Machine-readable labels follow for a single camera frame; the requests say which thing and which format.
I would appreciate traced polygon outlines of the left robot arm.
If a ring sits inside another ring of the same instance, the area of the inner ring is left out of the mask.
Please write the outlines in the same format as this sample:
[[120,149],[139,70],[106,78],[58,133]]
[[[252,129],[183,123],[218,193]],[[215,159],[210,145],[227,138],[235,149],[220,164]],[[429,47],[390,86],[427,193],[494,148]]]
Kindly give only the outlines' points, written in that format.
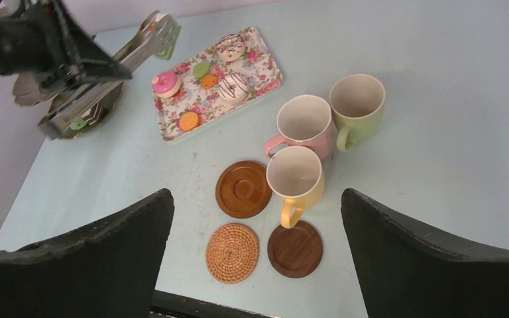
[[44,93],[132,78],[63,1],[14,1],[10,9],[10,15],[0,17],[0,76],[32,74]]

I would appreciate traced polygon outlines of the green layered cake slice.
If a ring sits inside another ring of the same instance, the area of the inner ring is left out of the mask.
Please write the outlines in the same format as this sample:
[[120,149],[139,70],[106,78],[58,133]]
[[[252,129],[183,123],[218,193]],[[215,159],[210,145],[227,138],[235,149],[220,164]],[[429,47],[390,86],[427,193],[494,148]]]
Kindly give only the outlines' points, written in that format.
[[168,32],[164,34],[160,39],[160,43],[162,46],[161,50],[155,52],[154,56],[162,60],[171,59],[174,49],[176,47],[176,41],[178,40],[180,30],[181,30],[180,25],[168,29]]

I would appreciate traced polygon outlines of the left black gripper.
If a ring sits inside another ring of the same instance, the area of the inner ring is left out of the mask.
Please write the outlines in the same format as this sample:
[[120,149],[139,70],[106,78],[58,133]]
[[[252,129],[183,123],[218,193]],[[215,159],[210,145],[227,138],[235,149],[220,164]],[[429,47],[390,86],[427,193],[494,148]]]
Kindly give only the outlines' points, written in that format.
[[51,63],[32,74],[44,93],[60,93],[94,85],[129,80],[132,71],[106,53],[76,22],[63,1],[19,1],[17,17],[35,23]]

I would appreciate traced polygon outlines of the green round cake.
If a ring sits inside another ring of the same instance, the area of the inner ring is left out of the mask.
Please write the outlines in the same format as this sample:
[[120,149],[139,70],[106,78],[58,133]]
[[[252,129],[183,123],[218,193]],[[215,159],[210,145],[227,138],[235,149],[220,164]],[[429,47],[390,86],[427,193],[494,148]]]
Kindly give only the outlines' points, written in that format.
[[87,122],[86,120],[84,119],[76,119],[75,121],[73,121],[69,128],[73,131],[79,131],[81,129],[83,129],[84,127],[87,126]]

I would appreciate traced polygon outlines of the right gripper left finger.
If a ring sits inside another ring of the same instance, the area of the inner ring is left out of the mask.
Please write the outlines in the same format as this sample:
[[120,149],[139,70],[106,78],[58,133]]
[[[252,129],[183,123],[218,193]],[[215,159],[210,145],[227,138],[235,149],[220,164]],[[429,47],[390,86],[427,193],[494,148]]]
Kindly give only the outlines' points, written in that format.
[[174,210],[161,189],[67,233],[0,251],[0,317],[148,317]]

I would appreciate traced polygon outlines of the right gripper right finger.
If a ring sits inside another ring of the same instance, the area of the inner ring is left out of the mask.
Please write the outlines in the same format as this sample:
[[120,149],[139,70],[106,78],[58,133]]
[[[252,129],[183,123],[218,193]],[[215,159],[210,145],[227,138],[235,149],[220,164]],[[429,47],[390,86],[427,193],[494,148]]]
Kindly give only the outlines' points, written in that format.
[[509,250],[352,188],[341,196],[341,215],[369,317],[509,317]]

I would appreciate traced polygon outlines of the chocolate cake slice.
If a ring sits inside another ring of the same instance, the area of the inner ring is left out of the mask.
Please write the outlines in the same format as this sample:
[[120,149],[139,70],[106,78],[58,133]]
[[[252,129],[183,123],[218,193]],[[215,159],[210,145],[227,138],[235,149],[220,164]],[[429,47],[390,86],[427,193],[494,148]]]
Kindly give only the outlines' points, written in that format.
[[90,109],[88,109],[81,117],[81,120],[85,123],[84,128],[96,126],[104,113],[104,108],[96,103]]

